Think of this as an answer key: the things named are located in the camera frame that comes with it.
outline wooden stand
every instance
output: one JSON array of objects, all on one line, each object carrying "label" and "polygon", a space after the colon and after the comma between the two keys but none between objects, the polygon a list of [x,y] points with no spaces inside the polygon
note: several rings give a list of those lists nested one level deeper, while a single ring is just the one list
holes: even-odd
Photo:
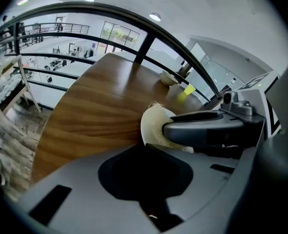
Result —
[{"label": "wooden stand", "polygon": [[20,69],[20,73],[21,73],[21,77],[22,77],[22,85],[19,86],[17,89],[15,89],[15,94],[13,96],[11,96],[12,95],[11,94],[11,95],[9,95],[7,97],[6,104],[3,105],[2,108],[0,108],[0,117],[6,123],[8,123],[10,126],[12,126],[16,131],[18,131],[20,134],[22,134],[23,136],[27,136],[27,134],[21,128],[19,128],[17,125],[15,125],[14,122],[12,122],[6,116],[6,113],[8,112],[8,110],[14,105],[14,103],[20,97],[24,97],[24,99],[26,100],[26,98],[24,96],[24,92],[29,92],[29,94],[30,94],[30,96],[32,98],[32,101],[34,102],[36,108],[38,109],[39,112],[41,112],[41,108],[39,107],[39,105],[37,104],[33,94],[31,93],[31,89],[30,89],[29,84],[27,82],[26,74],[24,72],[22,61],[21,61],[21,55],[19,55],[17,57],[14,57],[10,61],[6,62],[5,65],[0,67],[0,78],[1,78],[1,76],[6,75],[7,73],[10,73],[11,69],[13,68],[13,65],[16,62],[18,63],[18,66],[19,66],[19,69]]}]

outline white wall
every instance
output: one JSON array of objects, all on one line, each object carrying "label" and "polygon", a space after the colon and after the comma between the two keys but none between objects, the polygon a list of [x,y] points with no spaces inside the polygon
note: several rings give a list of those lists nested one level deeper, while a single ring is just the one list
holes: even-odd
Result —
[{"label": "white wall", "polygon": [[232,49],[262,68],[271,68],[279,75],[283,74],[288,67],[288,31],[283,28],[282,22],[263,15],[245,21],[246,25],[237,25],[233,21],[225,28],[203,30],[201,36],[192,37]]},{"label": "white wall", "polygon": [[147,52],[147,56],[158,61],[159,63],[163,64],[164,66],[166,66],[167,68],[169,68],[175,72],[177,72],[182,67],[179,62],[174,60],[171,56],[169,56],[167,53],[165,53],[163,51],[149,50]]},{"label": "white wall", "polygon": [[177,59],[179,57],[177,52],[175,52],[172,48],[167,46],[165,43],[163,43],[159,39],[155,39],[150,48],[152,50],[163,51],[167,55],[172,57],[173,59]]},{"label": "white wall", "polygon": [[196,43],[191,49],[191,53],[197,58],[198,61],[201,61],[202,58],[206,55],[206,53],[203,51],[203,49],[198,43]]},{"label": "white wall", "polygon": [[211,60],[228,69],[244,83],[267,73],[253,61],[247,61],[246,57],[235,51],[210,42],[198,41],[198,43]]}]

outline white bowl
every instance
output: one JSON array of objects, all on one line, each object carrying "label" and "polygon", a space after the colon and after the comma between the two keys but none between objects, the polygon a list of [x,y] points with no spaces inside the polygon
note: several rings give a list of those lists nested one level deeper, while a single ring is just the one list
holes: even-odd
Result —
[{"label": "white bowl", "polygon": [[174,75],[171,75],[171,74],[169,74],[166,71],[162,72],[161,81],[162,81],[163,84],[165,84],[167,86],[172,86],[172,85],[178,83],[178,81],[177,81],[177,79],[175,79]]}]

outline desk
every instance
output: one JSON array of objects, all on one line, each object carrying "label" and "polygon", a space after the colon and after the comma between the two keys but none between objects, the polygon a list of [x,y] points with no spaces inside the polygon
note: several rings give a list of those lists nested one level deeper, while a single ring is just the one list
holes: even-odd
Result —
[{"label": "desk", "polygon": [[154,101],[176,114],[202,106],[179,85],[165,86],[160,74],[106,54],[76,80],[52,112],[38,143],[32,182],[71,160],[140,142],[142,114]]}]

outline floor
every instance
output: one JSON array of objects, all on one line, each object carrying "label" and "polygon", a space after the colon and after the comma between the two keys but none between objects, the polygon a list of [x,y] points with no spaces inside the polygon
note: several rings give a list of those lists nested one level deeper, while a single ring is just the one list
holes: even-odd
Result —
[{"label": "floor", "polygon": [[0,121],[0,160],[6,178],[3,189],[13,201],[17,201],[30,187],[36,147],[51,112],[43,109],[39,113],[34,105],[28,106],[25,102],[21,105],[15,104],[8,111],[7,116],[22,128],[28,137]]}]

